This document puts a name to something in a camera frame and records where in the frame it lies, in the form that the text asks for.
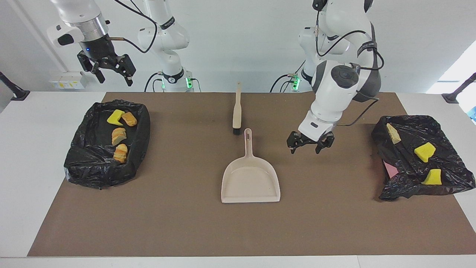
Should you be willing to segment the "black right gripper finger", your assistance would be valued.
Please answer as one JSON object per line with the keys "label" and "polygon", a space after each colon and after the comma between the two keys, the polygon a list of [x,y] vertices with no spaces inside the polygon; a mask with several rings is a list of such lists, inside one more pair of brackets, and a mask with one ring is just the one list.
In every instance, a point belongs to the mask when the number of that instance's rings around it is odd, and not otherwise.
{"label": "black right gripper finger", "polygon": [[129,55],[124,54],[122,56],[115,57],[112,70],[124,77],[127,86],[132,86],[132,78],[133,75],[136,73],[136,68]]}
{"label": "black right gripper finger", "polygon": [[92,73],[93,75],[95,75],[95,77],[97,78],[98,82],[99,83],[104,83],[105,82],[105,77],[102,73],[102,71],[100,70],[100,63],[99,62],[96,62],[96,61],[92,61],[93,64],[91,63],[91,59],[83,52],[83,51],[80,51],[78,54],[77,54],[77,58],[78,58],[78,61],[80,62],[83,70],[85,72],[89,72],[89,73]]}

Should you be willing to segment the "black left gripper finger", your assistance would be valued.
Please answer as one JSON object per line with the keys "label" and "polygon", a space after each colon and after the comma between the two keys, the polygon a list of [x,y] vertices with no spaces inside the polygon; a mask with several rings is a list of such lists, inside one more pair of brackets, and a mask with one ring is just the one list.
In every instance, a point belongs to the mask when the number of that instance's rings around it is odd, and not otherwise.
{"label": "black left gripper finger", "polygon": [[323,135],[320,139],[316,142],[315,152],[316,154],[320,154],[321,150],[324,148],[330,148],[334,142],[335,136],[334,135]]}
{"label": "black left gripper finger", "polygon": [[302,146],[301,135],[298,132],[291,132],[287,138],[287,147],[291,154],[294,154],[296,149]]}

